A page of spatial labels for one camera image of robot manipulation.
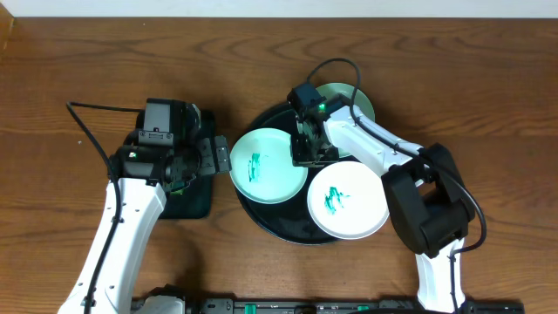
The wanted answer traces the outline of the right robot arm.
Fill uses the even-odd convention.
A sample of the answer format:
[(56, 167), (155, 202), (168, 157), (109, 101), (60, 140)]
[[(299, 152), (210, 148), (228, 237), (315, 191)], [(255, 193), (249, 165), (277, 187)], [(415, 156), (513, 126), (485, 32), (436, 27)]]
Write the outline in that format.
[(451, 153), (440, 144), (424, 148), (402, 140), (355, 105), (301, 107), (296, 123), (295, 166), (334, 168), (344, 150), (370, 169), (382, 181), (379, 199), (393, 228), (417, 257), (419, 302), (428, 311), (457, 312), (465, 302), (459, 254), (480, 246), (465, 245), (468, 224), (487, 224)]

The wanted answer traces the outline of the green yellow sponge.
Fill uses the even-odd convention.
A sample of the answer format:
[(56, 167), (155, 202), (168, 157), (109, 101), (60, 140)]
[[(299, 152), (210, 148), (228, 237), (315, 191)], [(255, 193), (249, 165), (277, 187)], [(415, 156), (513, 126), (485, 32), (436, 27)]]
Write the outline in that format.
[(168, 191), (168, 193), (171, 195), (182, 195), (188, 187), (188, 183), (176, 184)]

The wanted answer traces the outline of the white plate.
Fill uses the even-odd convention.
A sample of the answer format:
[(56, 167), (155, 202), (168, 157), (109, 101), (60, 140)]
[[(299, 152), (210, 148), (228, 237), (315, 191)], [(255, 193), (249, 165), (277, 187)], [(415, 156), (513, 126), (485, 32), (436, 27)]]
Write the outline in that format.
[(380, 177), (356, 161), (341, 161), (321, 170), (310, 183), (307, 205), (322, 231), (343, 240), (370, 236), (389, 217)]

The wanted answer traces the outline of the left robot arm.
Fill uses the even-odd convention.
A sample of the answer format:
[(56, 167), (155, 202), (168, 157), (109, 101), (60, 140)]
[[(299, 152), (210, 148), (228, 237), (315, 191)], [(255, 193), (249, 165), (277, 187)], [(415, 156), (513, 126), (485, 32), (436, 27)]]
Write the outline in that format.
[(99, 228), (62, 313), (132, 313), (133, 287), (155, 223), (206, 217), (214, 175), (231, 168), (224, 136), (182, 147), (124, 145), (110, 162)]

